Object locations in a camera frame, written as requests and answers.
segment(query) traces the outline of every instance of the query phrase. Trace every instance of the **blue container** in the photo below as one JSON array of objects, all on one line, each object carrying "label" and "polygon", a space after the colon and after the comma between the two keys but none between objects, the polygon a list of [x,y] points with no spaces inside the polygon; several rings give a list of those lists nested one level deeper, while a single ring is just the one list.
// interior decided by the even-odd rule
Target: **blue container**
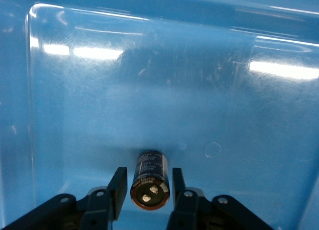
[{"label": "blue container", "polygon": [[[158,149],[208,199],[319,227],[319,0],[0,0],[0,227]],[[114,229],[164,230],[129,194]]]}]

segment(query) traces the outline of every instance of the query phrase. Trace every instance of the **metal terminal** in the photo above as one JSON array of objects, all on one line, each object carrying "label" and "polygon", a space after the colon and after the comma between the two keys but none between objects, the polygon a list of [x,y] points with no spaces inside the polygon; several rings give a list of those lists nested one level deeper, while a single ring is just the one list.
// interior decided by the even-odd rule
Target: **metal terminal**
[{"label": "metal terminal", "polygon": [[155,185],[153,185],[153,186],[150,187],[150,191],[151,191],[153,194],[158,194],[158,192],[159,192],[158,188],[157,188]]},{"label": "metal terminal", "polygon": [[151,200],[150,196],[148,196],[148,195],[146,195],[146,194],[143,195],[142,199],[143,199],[143,201],[144,201],[145,203],[147,203],[149,200]]},{"label": "metal terminal", "polygon": [[219,198],[218,201],[221,203],[221,204],[227,204],[228,203],[228,200],[226,198]]},{"label": "metal terminal", "polygon": [[191,191],[185,191],[185,192],[184,192],[184,195],[185,195],[186,197],[192,197],[192,196],[193,196],[193,193],[192,193]]}]

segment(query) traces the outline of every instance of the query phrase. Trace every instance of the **circular mark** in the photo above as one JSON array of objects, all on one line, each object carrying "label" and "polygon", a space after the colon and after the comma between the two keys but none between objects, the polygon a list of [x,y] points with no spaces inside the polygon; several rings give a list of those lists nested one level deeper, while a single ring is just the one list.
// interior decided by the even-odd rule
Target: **circular mark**
[{"label": "circular mark", "polygon": [[96,196],[98,196],[98,197],[99,197],[99,196],[102,196],[102,195],[104,195],[104,192],[103,192],[103,191],[99,191],[99,192],[96,193]]},{"label": "circular mark", "polygon": [[192,193],[191,191],[185,191],[185,192],[184,192],[184,195],[185,195],[186,197],[192,197],[192,196],[193,196],[193,193]]},{"label": "circular mark", "polygon": [[211,143],[208,143],[205,147],[205,155],[208,158],[216,157],[220,154],[220,152],[221,152],[221,146],[219,143],[211,142]]},{"label": "circular mark", "polygon": [[68,201],[69,201],[69,198],[67,198],[67,197],[60,199],[61,203],[65,203],[65,202],[68,202]]},{"label": "circular mark", "polygon": [[226,198],[219,198],[218,201],[221,203],[221,204],[227,204],[228,203],[228,200]]}]

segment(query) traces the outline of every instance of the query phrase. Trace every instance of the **transparent plastic surface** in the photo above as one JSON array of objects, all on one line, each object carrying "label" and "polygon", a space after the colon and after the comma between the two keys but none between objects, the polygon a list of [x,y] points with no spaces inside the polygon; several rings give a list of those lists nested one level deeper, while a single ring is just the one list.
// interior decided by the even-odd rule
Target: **transparent plastic surface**
[{"label": "transparent plastic surface", "polygon": [[[298,224],[318,167],[318,44],[46,4],[29,14],[38,203],[82,197],[117,166],[133,176],[140,151],[159,149],[209,199]],[[128,195],[115,226],[138,211]]]},{"label": "transparent plastic surface", "polygon": [[[319,0],[0,0],[0,226],[157,149],[208,199],[319,225]],[[114,229],[166,228],[129,194]]]}]

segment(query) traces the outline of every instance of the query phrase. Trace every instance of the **electrolytic capacitor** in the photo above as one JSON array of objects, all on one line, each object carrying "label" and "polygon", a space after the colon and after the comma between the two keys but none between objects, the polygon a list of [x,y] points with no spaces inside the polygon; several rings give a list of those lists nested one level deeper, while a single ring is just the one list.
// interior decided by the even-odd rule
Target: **electrolytic capacitor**
[{"label": "electrolytic capacitor", "polygon": [[131,187],[131,199],[141,209],[156,210],[169,199],[167,160],[156,151],[144,152],[139,158]]}]

